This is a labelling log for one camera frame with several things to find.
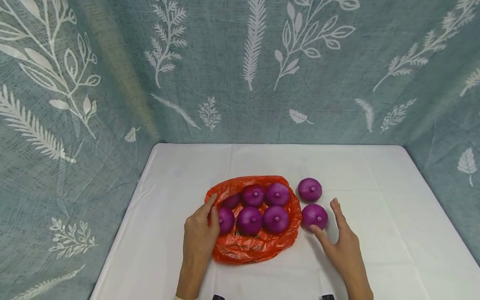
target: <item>leaf pattern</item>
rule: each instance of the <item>leaf pattern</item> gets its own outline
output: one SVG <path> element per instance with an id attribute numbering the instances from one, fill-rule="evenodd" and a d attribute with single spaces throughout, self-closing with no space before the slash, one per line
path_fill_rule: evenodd
<path id="1" fill-rule="evenodd" d="M 345 11 L 355 10 L 360 7 L 357 0 L 335 0 Z M 337 39 L 345 38 L 355 31 L 355 27 L 350 25 L 342 25 L 332 30 L 338 20 L 338 15 L 331 17 L 318 30 L 320 20 L 313 22 L 317 13 L 327 4 L 334 2 L 320 1 L 313 5 L 313 1 L 294 0 L 299 6 L 307 6 L 308 13 L 304 17 L 301 12 L 295 12 L 292 3 L 287 3 L 287 14 L 289 19 L 285 21 L 282 33 L 282 42 L 285 47 L 285 55 L 278 49 L 275 50 L 275 58 L 280 63 L 280 71 L 275 82 L 274 90 L 278 86 L 278 81 L 285 75 L 295 74 L 300 66 L 297 66 L 298 58 L 293 62 L 289 62 L 290 57 L 295 52 L 303 52 L 309 58 L 321 57 L 318 47 L 313 47 L 312 43 L 318 40 L 324 40 L 326 46 L 332 50 L 340 49 L 340 42 Z"/>
<path id="2" fill-rule="evenodd" d="M 22 136 L 27 137 L 27 142 L 31 142 L 36 146 L 36 150 L 53 159 L 65 159 L 71 163 L 76 160 L 70 158 L 65 153 L 63 143 L 47 131 L 32 112 L 26 110 L 18 99 L 15 99 L 12 92 L 8 92 L 7 86 L 3 85 L 0 93 L 0 115 L 5 116 L 10 124 L 7 126 L 14 127 L 15 131 L 22 132 Z"/>
<path id="3" fill-rule="evenodd" d="M 258 67 L 258 56 L 265 32 L 265 0 L 248 0 L 250 17 L 248 19 L 248 35 L 245 42 L 245 58 L 243 59 L 243 78 L 252 91 L 252 82 Z"/>
<path id="4" fill-rule="evenodd" d="M 424 39 L 422 50 L 417 52 L 418 43 L 415 43 L 408 53 L 401 58 L 395 56 L 388 66 L 388 73 L 380 79 L 373 88 L 373 91 L 375 92 L 380 84 L 390 76 L 408 75 L 413 72 L 412 69 L 402 68 L 404 65 L 423 66 L 428 63 L 428 58 L 424 56 L 427 52 L 444 50 L 446 48 L 446 41 L 455 36 L 461 26 L 473 19 L 475 16 L 475 6 L 479 3 L 480 1 L 478 0 L 458 0 L 455 7 L 456 11 L 448 12 L 442 20 L 442 34 L 437 36 L 435 30 L 431 30 Z"/>
<path id="5" fill-rule="evenodd" d="M 365 111 L 365 119 L 367 121 L 367 129 L 372 132 L 372 125 L 373 125 L 373 118 L 374 118 L 374 111 L 370 103 L 363 99 L 355 99 L 355 102 L 360 105 L 360 107 Z"/>
<path id="6" fill-rule="evenodd" d="M 41 295 L 41 294 L 44 294 L 48 290 L 50 290 L 51 288 L 56 286 L 57 284 L 65 281 L 65 280 L 72 279 L 75 276 L 77 276 L 78 272 L 80 272 L 84 267 L 85 267 L 85 265 L 82 265 L 82 267 L 80 267 L 80 269 L 71 271 L 70 273 L 68 273 L 68 274 L 66 274 L 62 277 L 57 277 L 57 278 L 54 278 L 54 279 L 50 279 L 50 280 L 40 282 L 39 284 L 37 284 L 33 288 L 30 288 L 30 289 L 26 290 L 25 292 L 13 297 L 10 300 L 30 300 L 31 298 L 34 298 L 34 297 L 36 297 L 38 295 Z"/>
<path id="7" fill-rule="evenodd" d="M 177 113 L 179 113 L 183 117 L 183 119 L 187 122 L 187 124 L 189 124 L 192 127 L 200 129 L 200 127 L 198 127 L 197 124 L 195 124 L 195 122 L 190 118 L 190 116 L 187 114 L 187 112 L 185 110 L 183 110 L 180 106 L 178 106 L 176 104 L 173 104 L 170 101 L 168 101 L 168 100 L 166 100 L 162 97 L 159 97 L 157 95 L 154 95 L 154 94 L 151 94 L 151 95 L 153 96 L 153 98 L 157 99 L 160 103 L 162 103 L 166 107 L 169 107 L 169 108 L 173 109 L 174 111 L 176 111 Z"/>
<path id="8" fill-rule="evenodd" d="M 473 187 L 472 174 L 477 172 L 477 166 L 475 165 L 475 158 L 473 156 L 472 148 L 468 148 L 464 153 L 462 153 L 462 156 L 458 161 L 457 169 L 460 172 L 468 174 L 468 182 L 470 183 L 470 186 Z"/>
<path id="9" fill-rule="evenodd" d="M 66 227 L 61 219 L 52 218 L 52 226 L 49 229 L 55 232 L 52 241 L 57 244 L 48 251 L 58 251 L 57 259 L 62 256 L 68 258 L 85 253 L 88 249 L 98 246 L 98 244 L 95 244 L 95 237 L 90 237 L 91 230 L 88 228 L 88 223 L 80 221 L 79 225 L 77 230 L 77 224 Z"/>
<path id="10" fill-rule="evenodd" d="M 412 104 L 417 101 L 416 99 L 408 101 L 406 104 L 402 104 L 400 106 L 395 106 L 393 108 L 392 112 L 389 112 L 386 117 L 384 118 L 384 121 L 382 123 L 381 129 L 382 131 L 380 132 L 383 133 L 385 130 L 389 129 L 390 126 L 397 125 L 405 119 L 405 115 L 407 113 L 407 108 L 411 106 Z"/>
<path id="11" fill-rule="evenodd" d="M 309 124 L 313 124 L 312 122 L 308 121 L 307 120 L 307 116 L 296 111 L 296 110 L 293 110 L 293 109 L 290 109 L 289 111 L 289 114 L 290 114 L 290 117 L 292 118 L 292 120 L 297 123 L 297 124 L 300 124 L 300 123 L 303 123 L 303 122 L 307 122 Z"/>
<path id="12" fill-rule="evenodd" d="M 463 97 L 463 95 L 465 95 L 469 89 L 478 84 L 480 84 L 480 68 L 477 68 L 475 71 L 473 71 L 470 77 L 465 81 L 465 87 L 460 93 L 460 97 Z"/>
<path id="13" fill-rule="evenodd" d="M 180 23 L 187 17 L 187 12 L 182 7 L 177 7 L 177 2 L 169 0 L 158 0 L 162 3 L 161 6 L 154 4 L 153 11 L 165 23 L 167 29 L 163 25 L 155 24 L 154 30 L 163 41 L 164 47 L 160 42 L 152 37 L 151 44 L 152 51 L 145 50 L 144 54 L 150 65 L 155 68 L 155 83 L 158 88 L 161 88 L 158 75 L 162 73 L 171 72 L 176 69 L 175 64 L 165 60 L 181 60 L 180 54 L 171 50 L 171 47 L 177 48 L 187 47 L 188 43 L 184 39 L 175 38 L 174 36 L 181 36 L 185 32 L 185 27 Z"/>
<path id="14" fill-rule="evenodd" d="M 209 97 L 208 102 L 204 103 L 203 105 L 198 105 L 200 106 L 200 110 L 198 110 L 200 118 L 205 123 L 205 126 L 210 128 L 211 131 L 213 131 L 213 128 L 216 127 L 215 124 L 218 124 L 222 119 L 222 115 L 217 115 L 218 111 L 214 107 L 214 104 L 215 97 Z"/>

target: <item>red onion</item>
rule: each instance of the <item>red onion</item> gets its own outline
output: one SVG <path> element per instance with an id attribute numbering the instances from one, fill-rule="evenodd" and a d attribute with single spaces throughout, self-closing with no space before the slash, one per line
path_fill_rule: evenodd
<path id="1" fill-rule="evenodd" d="M 302 222 L 305 228 L 310 230 L 310 225 L 316 225 L 320 229 L 325 229 L 328 223 L 328 214 L 323 207 L 318 204 L 309 204 L 301 212 Z"/>
<path id="2" fill-rule="evenodd" d="M 264 189 L 258 185 L 253 184 L 243 188 L 241 191 L 241 195 L 243 198 L 243 206 L 252 206 L 252 207 L 260 207 L 264 201 Z"/>
<path id="3" fill-rule="evenodd" d="M 221 207 L 218 211 L 218 222 L 220 223 L 220 235 L 227 234 L 235 224 L 235 216 L 230 209 Z"/>
<path id="4" fill-rule="evenodd" d="M 262 213 L 251 206 L 240 210 L 237 217 L 239 231 L 246 235 L 255 235 L 262 229 Z"/>
<path id="5" fill-rule="evenodd" d="M 280 234 L 287 230 L 290 220 L 287 211 L 281 206 L 271 206 L 264 212 L 264 228 L 273 234 Z"/>
<path id="6" fill-rule="evenodd" d="M 299 183 L 299 195 L 305 201 L 317 201 L 322 196 L 322 186 L 313 178 L 302 179 Z"/>
<path id="7" fill-rule="evenodd" d="M 233 196 L 228 197 L 222 202 L 222 206 L 228 207 L 229 209 L 234 209 L 240 203 L 240 194 L 237 193 Z"/>
<path id="8" fill-rule="evenodd" d="M 290 191 L 281 183 L 273 183 L 265 193 L 265 201 L 269 206 L 285 206 L 290 201 Z"/>

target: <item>red plastic bag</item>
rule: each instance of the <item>red plastic bag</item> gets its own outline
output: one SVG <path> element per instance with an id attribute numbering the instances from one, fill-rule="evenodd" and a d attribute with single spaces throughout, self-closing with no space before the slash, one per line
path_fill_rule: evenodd
<path id="1" fill-rule="evenodd" d="M 280 235 L 271 235 L 263 229 L 257 236 L 244 236 L 237 230 L 233 230 L 224 236 L 220 236 L 213 250 L 213 258 L 224 264 L 248 264 L 261 262 L 277 256 L 283 249 L 290 247 L 298 235 L 298 228 L 301 222 L 301 208 L 298 198 L 288 185 L 288 181 L 281 176 L 247 176 L 229 179 L 211 188 L 205 196 L 205 202 L 217 193 L 214 205 L 220 208 L 221 203 L 228 197 L 241 192 L 247 185 L 259 184 L 265 190 L 272 183 L 282 183 L 290 191 L 290 201 L 284 207 L 290 217 L 288 229 Z M 262 214 L 267 209 L 265 203 L 260 207 Z M 233 214 L 237 218 L 243 206 L 240 204 Z"/>

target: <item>teal fabric backdrop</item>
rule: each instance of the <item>teal fabric backdrop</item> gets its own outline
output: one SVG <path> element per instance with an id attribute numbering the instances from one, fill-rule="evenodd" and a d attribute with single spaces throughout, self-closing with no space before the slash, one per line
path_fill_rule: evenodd
<path id="1" fill-rule="evenodd" d="M 1 0 L 0 298 L 89 298 L 158 142 L 402 145 L 480 262 L 479 4 Z"/>

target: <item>white leaf print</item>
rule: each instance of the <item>white leaf print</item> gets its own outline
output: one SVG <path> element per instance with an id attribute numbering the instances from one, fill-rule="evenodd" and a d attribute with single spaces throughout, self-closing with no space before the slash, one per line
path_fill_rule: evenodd
<path id="1" fill-rule="evenodd" d="M 10 24 L 0 22 L 0 39 L 4 41 L 16 41 L 27 37 L 25 33 Z"/>
<path id="2" fill-rule="evenodd" d="M 468 148 L 462 154 L 458 161 L 457 169 L 461 172 L 468 174 L 468 181 L 470 183 L 470 186 L 473 186 L 472 174 L 477 172 L 477 166 L 475 165 L 472 148 Z"/>
<path id="3" fill-rule="evenodd" d="M 178 53 L 171 51 L 173 46 L 178 48 L 187 47 L 187 41 L 184 39 L 173 38 L 173 36 L 180 36 L 185 31 L 185 27 L 180 23 L 187 17 L 186 11 L 182 7 L 177 7 L 176 1 L 162 0 L 160 3 L 163 7 L 156 4 L 153 5 L 154 12 L 160 17 L 166 26 L 160 24 L 154 25 L 155 32 L 160 36 L 164 42 L 165 47 L 160 45 L 160 42 L 152 37 L 151 43 L 153 51 L 145 51 L 148 62 L 155 68 L 155 84 L 161 89 L 159 74 L 161 72 L 167 73 L 176 69 L 174 64 L 162 64 L 164 60 L 181 60 L 182 57 Z"/>
<path id="4" fill-rule="evenodd" d="M 10 56 L 13 56 L 16 59 L 28 61 L 27 56 L 25 56 L 23 53 L 21 53 L 17 49 L 15 49 L 13 47 L 10 47 L 8 45 L 0 44 L 0 51 L 4 52 L 4 53 L 6 53 Z"/>
<path id="5" fill-rule="evenodd" d="M 252 82 L 258 67 L 258 56 L 265 32 L 265 0 L 249 0 L 250 16 L 248 34 L 245 41 L 245 58 L 243 59 L 243 78 L 252 91 Z"/>
<path id="6" fill-rule="evenodd" d="M 308 56 L 311 59 L 315 59 L 317 57 L 320 57 L 320 52 L 315 49 L 315 48 L 307 48 L 303 50 L 303 53 L 305 53 L 306 56 Z"/>
<path id="7" fill-rule="evenodd" d="M 407 113 L 407 108 L 411 106 L 413 103 L 417 101 L 416 99 L 408 101 L 406 104 L 402 104 L 399 107 L 395 106 L 393 108 L 392 112 L 389 112 L 382 123 L 381 129 L 382 131 L 380 132 L 383 133 L 385 130 L 389 129 L 390 126 L 397 125 L 405 119 L 405 115 Z"/>
<path id="8" fill-rule="evenodd" d="M 127 143 L 133 143 L 137 140 L 137 134 L 136 132 L 140 130 L 141 127 L 139 128 L 135 128 L 135 127 L 132 127 L 132 129 L 130 129 L 130 131 L 127 133 L 127 135 L 125 135 L 125 141 L 127 141 Z"/>
<path id="9" fill-rule="evenodd" d="M 367 101 L 359 99 L 359 98 L 355 99 L 355 102 L 357 102 L 358 105 L 360 105 L 360 107 L 365 111 L 365 119 L 367 121 L 367 129 L 370 132 L 372 132 L 372 125 L 373 125 L 373 118 L 374 118 L 374 112 L 373 112 L 372 106 Z"/>
<path id="10" fill-rule="evenodd" d="M 88 95 L 84 99 L 84 113 L 85 115 L 88 115 L 90 110 L 92 109 L 92 102 L 90 102 L 90 99 L 88 98 Z"/>
<path id="11" fill-rule="evenodd" d="M 215 104 L 215 97 L 209 97 L 208 102 L 204 103 L 203 105 L 199 104 L 200 110 L 198 113 L 200 114 L 200 118 L 205 123 L 205 126 L 210 128 L 213 131 L 213 128 L 216 127 L 215 124 L 218 124 L 220 120 L 222 120 L 222 115 L 218 115 L 218 111 L 214 107 Z"/>
<path id="12" fill-rule="evenodd" d="M 418 50 L 418 43 L 413 44 L 409 49 L 408 53 L 405 54 L 402 59 L 392 68 L 392 63 L 388 67 L 388 73 L 380 79 L 380 81 L 375 85 L 373 91 L 378 88 L 378 86 L 390 76 L 399 76 L 399 75 L 408 75 L 413 70 L 402 68 L 405 64 L 410 65 L 425 65 L 428 63 L 428 58 L 425 57 L 425 54 L 429 51 L 438 52 L 446 48 L 446 41 L 459 32 L 459 28 L 466 23 L 470 22 L 475 16 L 475 6 L 478 5 L 480 1 L 477 0 L 459 0 L 456 5 L 456 11 L 448 12 L 447 15 L 442 20 L 442 34 L 437 36 L 434 30 L 431 30 L 427 33 L 423 49 Z"/>
<path id="13" fill-rule="evenodd" d="M 47 70 L 53 72 L 53 67 L 50 62 L 45 58 L 45 56 L 41 55 L 40 53 L 36 52 L 33 49 L 25 48 L 25 53 L 30 56 L 30 58 L 40 67 L 43 67 Z"/>
<path id="14" fill-rule="evenodd" d="M 340 4 L 342 9 L 347 11 L 355 10 L 360 7 L 357 0 L 335 1 Z M 278 86 L 280 78 L 287 74 L 295 74 L 300 68 L 299 66 L 291 65 L 290 57 L 293 53 L 302 51 L 309 58 L 319 58 L 321 56 L 320 51 L 317 48 L 310 46 L 311 43 L 323 39 L 328 48 L 338 50 L 340 49 L 340 43 L 335 38 L 347 37 L 355 30 L 353 26 L 344 25 L 337 28 L 334 32 L 327 33 L 327 31 L 334 28 L 337 23 L 338 15 L 335 15 L 323 25 L 320 32 L 316 32 L 320 20 L 314 20 L 315 16 L 323 7 L 325 7 L 325 5 L 334 2 L 334 0 L 315 1 L 315 3 L 311 0 L 294 0 L 294 2 L 300 6 L 308 6 L 308 10 L 301 9 L 305 11 L 305 16 L 302 15 L 301 12 L 295 12 L 295 7 L 291 2 L 287 3 L 289 19 L 285 21 L 284 30 L 282 32 L 282 42 L 285 51 L 280 52 L 279 50 L 275 50 L 275 58 L 280 63 L 280 71 L 275 82 L 274 91 Z"/>
<path id="15" fill-rule="evenodd" d="M 295 32 L 299 32 L 302 26 L 302 16 L 301 13 L 297 13 L 297 17 L 295 18 Z"/>
<path id="16" fill-rule="evenodd" d="M 290 109 L 288 112 L 290 113 L 290 117 L 292 118 L 292 120 L 293 120 L 295 123 L 297 123 L 297 124 L 303 123 L 303 122 L 305 122 L 305 121 L 306 121 L 307 123 L 309 123 L 309 124 L 313 124 L 312 122 L 310 122 L 310 121 L 307 120 L 307 116 L 306 116 L 306 115 L 304 115 L 304 114 L 302 114 L 302 113 L 299 113 L 299 112 L 296 111 L 296 110 Z"/>
<path id="17" fill-rule="evenodd" d="M 35 0 L 20 0 L 20 2 L 34 17 L 43 21 L 42 17 L 40 16 L 40 10 L 38 9 L 38 5 L 35 3 Z"/>
<path id="18" fill-rule="evenodd" d="M 280 52 L 279 50 L 275 50 L 275 58 L 277 61 L 282 62 L 283 61 L 282 52 Z"/>
<path id="19" fill-rule="evenodd" d="M 287 13 L 290 19 L 293 21 L 295 18 L 295 8 L 293 7 L 292 3 L 287 3 Z"/>
<path id="20" fill-rule="evenodd" d="M 68 105 L 67 102 L 62 101 L 62 100 L 53 99 L 53 100 L 50 100 L 49 103 L 50 103 L 50 105 L 52 105 L 53 107 L 58 108 L 58 109 L 64 109 L 64 110 L 69 110 L 70 109 L 70 105 Z"/>
<path id="21" fill-rule="evenodd" d="M 165 106 L 173 109 L 177 113 L 179 113 L 183 117 L 183 119 L 187 122 L 187 124 L 189 124 L 192 127 L 200 129 L 200 127 L 198 127 L 197 124 L 195 124 L 195 122 L 190 118 L 190 116 L 180 106 L 178 106 L 176 104 L 173 104 L 170 101 L 168 101 L 164 98 L 161 98 L 159 96 L 156 96 L 154 94 L 151 94 L 151 95 L 153 96 L 153 98 L 157 99 L 163 105 L 165 105 Z"/>
<path id="22" fill-rule="evenodd" d="M 41 154 L 52 159 L 62 158 L 71 163 L 76 162 L 75 159 L 65 154 L 62 141 L 58 142 L 49 131 L 44 129 L 31 111 L 26 110 L 20 104 L 20 101 L 14 98 L 13 93 L 9 94 L 6 85 L 3 85 L 0 93 L 0 115 L 7 117 L 6 120 L 10 122 L 7 126 L 14 127 L 15 131 L 22 132 L 22 136 L 28 138 L 27 142 L 35 145 L 35 150 L 41 150 Z"/>
<path id="23" fill-rule="evenodd" d="M 65 258 L 72 257 L 81 252 L 85 253 L 88 249 L 98 246 L 94 242 L 88 241 L 88 236 L 90 236 L 90 230 L 87 232 L 88 223 L 81 221 L 83 227 L 77 230 L 77 224 L 68 225 L 65 230 L 65 225 L 62 226 L 61 219 L 52 218 L 52 225 L 49 227 L 51 231 L 54 232 L 54 237 L 52 239 L 55 242 L 55 246 L 51 247 L 48 251 L 55 252 L 59 251 L 57 254 L 57 259 L 64 256 Z"/>
<path id="24" fill-rule="evenodd" d="M 350 25 L 343 25 L 335 29 L 330 36 L 334 38 L 345 38 L 355 31 L 355 27 Z"/>
<path id="25" fill-rule="evenodd" d="M 480 68 L 476 69 L 470 77 L 465 81 L 465 87 L 463 88 L 462 92 L 460 93 L 460 97 L 463 97 L 465 93 L 473 88 L 476 85 L 480 84 Z"/>
<path id="26" fill-rule="evenodd" d="M 340 4 L 340 7 L 345 11 L 353 11 L 360 7 L 358 0 L 334 0 Z"/>
<path id="27" fill-rule="evenodd" d="M 82 267 L 80 269 L 74 270 L 74 271 L 72 271 L 72 272 L 70 272 L 70 273 L 68 273 L 68 274 L 66 274 L 62 277 L 57 277 L 57 278 L 54 278 L 54 279 L 49 279 L 49 280 L 43 281 L 43 282 L 37 284 L 36 286 L 34 286 L 33 288 L 30 288 L 30 289 L 26 290 L 25 292 L 13 297 L 10 300 L 30 300 L 31 298 L 34 298 L 38 295 L 41 295 L 41 294 L 47 292 L 49 289 L 53 288 L 57 284 L 65 281 L 65 280 L 69 280 L 69 279 L 74 278 L 75 276 L 77 276 L 78 272 L 80 272 L 84 267 L 85 267 L 85 264 L 82 265 Z"/>

